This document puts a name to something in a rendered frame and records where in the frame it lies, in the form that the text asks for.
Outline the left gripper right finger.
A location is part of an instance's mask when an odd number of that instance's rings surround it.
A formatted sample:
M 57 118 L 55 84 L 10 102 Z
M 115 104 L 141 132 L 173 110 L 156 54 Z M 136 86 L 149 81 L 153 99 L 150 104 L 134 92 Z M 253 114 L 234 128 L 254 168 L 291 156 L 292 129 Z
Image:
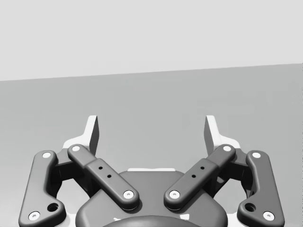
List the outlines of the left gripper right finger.
M 234 215 L 234 226 L 284 226 L 285 217 L 267 153 L 244 153 L 238 141 L 219 133 L 215 117 L 205 118 L 207 158 L 200 159 L 164 193 L 164 205 L 180 210 L 201 190 L 214 197 L 230 179 L 238 180 L 247 198 Z

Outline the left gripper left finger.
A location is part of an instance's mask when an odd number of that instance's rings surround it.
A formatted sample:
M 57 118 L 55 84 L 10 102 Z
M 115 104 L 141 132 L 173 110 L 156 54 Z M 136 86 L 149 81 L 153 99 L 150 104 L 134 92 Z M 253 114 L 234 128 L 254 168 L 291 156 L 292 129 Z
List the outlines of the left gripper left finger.
M 89 197 L 102 190 L 124 211 L 140 204 L 138 191 L 103 159 L 95 156 L 98 118 L 88 117 L 82 135 L 64 142 L 59 153 L 38 152 L 33 159 L 18 219 L 20 226 L 76 226 L 74 214 L 57 199 L 62 182 L 74 179 Z

